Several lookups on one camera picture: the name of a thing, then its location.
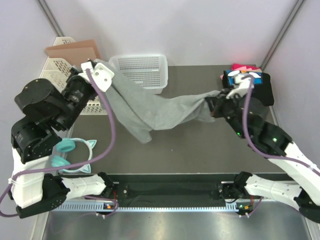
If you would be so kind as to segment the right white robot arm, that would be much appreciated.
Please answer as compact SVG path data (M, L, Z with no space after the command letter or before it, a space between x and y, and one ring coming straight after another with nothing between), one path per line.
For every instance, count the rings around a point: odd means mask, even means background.
M206 97L212 117L224 118L235 133L248 141L257 154L277 165L294 180L294 184L268 180L249 172L240 172L229 188L232 198L263 197L286 204L305 218L320 222L320 169L299 149L279 126L266 120L268 108L252 97L224 94Z

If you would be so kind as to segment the grey t shirt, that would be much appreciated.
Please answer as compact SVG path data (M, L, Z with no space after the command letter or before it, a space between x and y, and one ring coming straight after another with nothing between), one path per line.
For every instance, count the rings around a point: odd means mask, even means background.
M218 90L164 98L148 92L106 61L95 62L114 72L106 98L117 120L142 144L152 140L151 131L170 130L191 120L205 123L215 120L205 99L217 96Z

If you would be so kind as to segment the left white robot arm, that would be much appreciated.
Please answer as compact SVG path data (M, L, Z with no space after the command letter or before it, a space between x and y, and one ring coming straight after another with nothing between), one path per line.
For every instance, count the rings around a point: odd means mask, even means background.
M19 218L50 212L70 199L106 199L113 194L114 184L106 173L54 176L46 164L62 141L58 132L69 130L90 100L99 97L107 105L104 93L114 75L103 64L87 62L81 69L71 69L62 90L38 78L15 97L24 117L11 128L14 170L6 193L15 202Z

